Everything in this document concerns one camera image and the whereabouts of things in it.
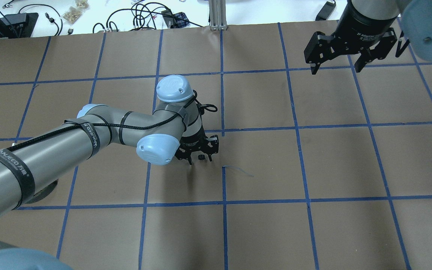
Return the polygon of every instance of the cable connector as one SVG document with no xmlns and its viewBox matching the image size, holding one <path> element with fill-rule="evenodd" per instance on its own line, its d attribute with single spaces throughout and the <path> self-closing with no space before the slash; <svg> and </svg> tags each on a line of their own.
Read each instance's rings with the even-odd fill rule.
<svg viewBox="0 0 432 270">
<path fill-rule="evenodd" d="M 45 15 L 46 15 L 46 18 L 48 19 L 48 21 L 50 22 L 50 23 L 53 23 L 54 22 L 54 19 L 53 18 L 50 18 L 50 15 L 46 12 L 45 13 Z"/>
</svg>

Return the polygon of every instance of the white floor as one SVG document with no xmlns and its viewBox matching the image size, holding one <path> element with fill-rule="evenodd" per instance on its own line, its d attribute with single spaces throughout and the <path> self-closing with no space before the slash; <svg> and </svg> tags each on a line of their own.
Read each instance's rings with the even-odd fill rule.
<svg viewBox="0 0 432 270">
<path fill-rule="evenodd" d="M 0 10 L 4 14 L 15 14 L 18 10 L 29 4 L 44 3 L 52 5 L 62 15 L 70 6 L 75 6 L 74 0 L 16 0 L 12 3 L 13 7 L 2 9 L 2 6 L 9 0 L 0 0 Z M 91 33 L 95 23 L 103 23 L 106 25 L 108 16 L 113 11 L 123 8 L 130 8 L 134 1 L 132 0 L 88 0 L 90 8 L 82 17 L 70 25 L 63 20 L 62 35 L 66 35 L 69 28 L 74 29 L 74 34 Z M 151 0 L 144 0 L 142 3 L 148 3 Z M 206 0 L 156 0 L 169 7 L 173 13 L 184 12 L 187 18 L 202 26 L 209 25 L 209 5 Z M 303 22 L 314 21 L 321 7 L 326 3 L 326 0 L 226 0 L 226 19 L 228 24 L 269 24 L 269 23 L 284 23 L 284 22 Z M 337 20 L 341 17 L 346 0 L 336 0 L 336 9 L 329 17 L 329 20 Z M 56 26 L 51 24 L 45 18 L 45 12 L 51 17 L 57 19 L 57 14 L 49 7 L 27 7 L 22 12 L 38 12 L 39 19 L 34 28 L 33 36 L 52 36 L 56 32 Z M 133 28 L 131 12 L 121 11 L 111 17 L 121 31 L 128 31 Z M 158 15 L 156 18 L 156 27 L 165 29 L 166 26 Z M 96 32 L 101 30 L 101 26 L 96 27 Z"/>
</svg>

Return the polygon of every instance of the robotic arm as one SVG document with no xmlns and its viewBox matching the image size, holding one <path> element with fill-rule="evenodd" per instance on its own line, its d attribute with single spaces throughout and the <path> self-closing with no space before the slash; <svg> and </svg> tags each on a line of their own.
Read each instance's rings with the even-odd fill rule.
<svg viewBox="0 0 432 270">
<path fill-rule="evenodd" d="M 339 55 L 361 53 L 354 64 L 356 72 L 375 59 L 386 58 L 398 41 L 390 27 L 398 14 L 415 53 L 432 61 L 432 0 L 348 0 L 334 33 L 326 36 L 318 31 L 310 38 L 304 58 L 311 73 L 315 75 L 322 63 Z M 397 57 L 407 45 L 401 48 L 399 41 Z"/>
<path fill-rule="evenodd" d="M 161 102 L 153 115 L 88 104 L 59 128 L 0 149 L 0 217 L 110 143 L 135 147 L 142 159 L 155 165 L 166 165 L 173 156 L 191 164 L 191 152 L 196 151 L 211 161 L 218 152 L 218 136 L 206 136 L 201 114 L 217 108 L 200 104 L 180 75 L 163 78 L 156 92 Z"/>
</svg>

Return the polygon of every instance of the clear plastic bag of parts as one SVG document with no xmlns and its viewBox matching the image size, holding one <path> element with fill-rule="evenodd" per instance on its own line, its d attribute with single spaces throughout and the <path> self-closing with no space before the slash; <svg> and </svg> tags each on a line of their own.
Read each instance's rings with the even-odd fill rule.
<svg viewBox="0 0 432 270">
<path fill-rule="evenodd" d="M 63 19 L 67 20 L 70 24 L 74 24 L 82 15 L 84 11 L 75 7 L 69 9 L 63 14 Z"/>
<path fill-rule="evenodd" d="M 76 0 L 76 7 L 82 10 L 88 9 L 88 0 Z"/>
</svg>

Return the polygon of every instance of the smartphone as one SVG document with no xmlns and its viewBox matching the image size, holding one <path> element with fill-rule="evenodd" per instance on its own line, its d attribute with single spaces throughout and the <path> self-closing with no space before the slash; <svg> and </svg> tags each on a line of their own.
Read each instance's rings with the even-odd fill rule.
<svg viewBox="0 0 432 270">
<path fill-rule="evenodd" d="M 336 7 L 336 3 L 327 1 L 326 4 L 324 4 L 324 6 L 322 7 L 322 9 L 319 11 L 318 15 L 316 16 L 316 20 L 317 21 L 327 20 L 329 15 L 331 15 L 331 13 L 333 13 L 333 10 L 335 10 L 335 7 Z"/>
</svg>

